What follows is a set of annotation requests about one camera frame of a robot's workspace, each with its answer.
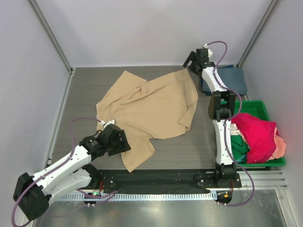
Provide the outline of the beige t shirt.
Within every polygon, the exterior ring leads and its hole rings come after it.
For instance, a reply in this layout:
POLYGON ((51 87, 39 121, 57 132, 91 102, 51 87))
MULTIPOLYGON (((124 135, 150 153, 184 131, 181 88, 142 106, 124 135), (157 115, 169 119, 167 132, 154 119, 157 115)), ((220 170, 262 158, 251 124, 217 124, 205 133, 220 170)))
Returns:
POLYGON ((121 154, 128 172, 156 151, 150 139, 169 139, 190 130, 198 93, 187 69, 147 81, 124 71, 96 104, 97 119, 115 120, 131 149, 121 154))

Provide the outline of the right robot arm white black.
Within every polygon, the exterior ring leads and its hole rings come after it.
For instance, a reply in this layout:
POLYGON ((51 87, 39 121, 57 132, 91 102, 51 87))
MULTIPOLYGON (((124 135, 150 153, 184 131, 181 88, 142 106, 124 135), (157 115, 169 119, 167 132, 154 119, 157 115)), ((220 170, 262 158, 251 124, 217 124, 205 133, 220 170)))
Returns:
POLYGON ((208 116, 213 121, 217 147, 214 183, 219 187, 240 188, 241 180, 233 160, 230 135, 236 94, 220 78, 215 64, 210 61, 212 55, 213 51, 204 45, 189 54, 183 67, 200 76, 211 91, 208 116))

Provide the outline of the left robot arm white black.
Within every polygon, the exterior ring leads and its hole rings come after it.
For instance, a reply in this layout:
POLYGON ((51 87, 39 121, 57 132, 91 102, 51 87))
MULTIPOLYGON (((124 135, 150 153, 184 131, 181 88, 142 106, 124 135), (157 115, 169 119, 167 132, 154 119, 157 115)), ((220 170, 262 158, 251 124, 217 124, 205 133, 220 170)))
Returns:
POLYGON ((33 175, 22 174, 13 194, 14 208, 20 208, 29 221, 39 218, 65 194, 86 187, 96 189, 100 185, 102 177, 92 161, 130 149, 125 131, 112 121, 106 123, 104 130, 85 137, 54 164, 33 175))

